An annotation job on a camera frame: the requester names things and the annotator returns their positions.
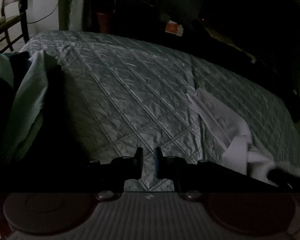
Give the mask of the orange white package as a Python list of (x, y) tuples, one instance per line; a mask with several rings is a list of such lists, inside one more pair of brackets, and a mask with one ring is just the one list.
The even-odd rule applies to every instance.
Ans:
[(169, 21), (166, 25), (165, 31), (169, 34), (174, 34), (177, 36), (182, 36), (183, 35), (183, 27), (176, 22)]

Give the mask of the dark garment pile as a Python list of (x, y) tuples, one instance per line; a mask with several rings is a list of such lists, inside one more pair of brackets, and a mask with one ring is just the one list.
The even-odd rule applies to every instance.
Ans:
[(70, 108), (70, 77), (57, 63), (48, 72), (43, 124), (27, 152), (0, 153), (0, 200), (17, 191), (95, 195), (90, 156)]

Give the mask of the dark wooden chair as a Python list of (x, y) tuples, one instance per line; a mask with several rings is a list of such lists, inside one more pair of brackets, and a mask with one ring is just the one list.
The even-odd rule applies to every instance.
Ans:
[[(8, 5), (18, 3), (19, 14), (7, 17), (5, 9)], [(13, 45), (23, 39), (25, 43), (29, 41), (29, 31), (27, 26), (26, 11), (28, 9), (28, 0), (2, 0), (1, 3), (1, 17), (0, 17), (0, 53), (6, 50), (13, 51)], [(21, 34), (14, 40), (10, 39), (8, 30), (16, 24), (21, 26)]]

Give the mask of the grey quilted bed cover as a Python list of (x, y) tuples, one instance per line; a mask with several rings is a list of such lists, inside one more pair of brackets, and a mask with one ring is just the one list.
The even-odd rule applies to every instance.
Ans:
[(23, 51), (44, 50), (66, 76), (70, 109), (91, 159), (108, 163), (143, 148), (139, 180), (127, 191), (172, 191), (155, 176), (154, 151), (220, 164), (222, 146), (187, 98), (203, 88), (238, 113), (275, 163), (300, 176), (300, 137), (284, 103), (261, 86), (192, 55), (124, 37), (78, 31), (34, 35)]

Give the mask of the white garment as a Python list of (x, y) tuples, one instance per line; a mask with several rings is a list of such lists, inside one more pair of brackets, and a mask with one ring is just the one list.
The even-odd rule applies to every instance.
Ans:
[(247, 122), (202, 88), (187, 93), (196, 112), (224, 150), (222, 166), (274, 185), (267, 178), (275, 167), (273, 155), (250, 130)]

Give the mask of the teal cloth garment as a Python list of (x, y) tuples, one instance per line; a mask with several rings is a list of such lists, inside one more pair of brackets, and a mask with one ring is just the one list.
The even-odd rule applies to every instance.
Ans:
[(44, 99), (57, 60), (40, 50), (0, 54), (0, 153), (28, 151), (43, 124)]

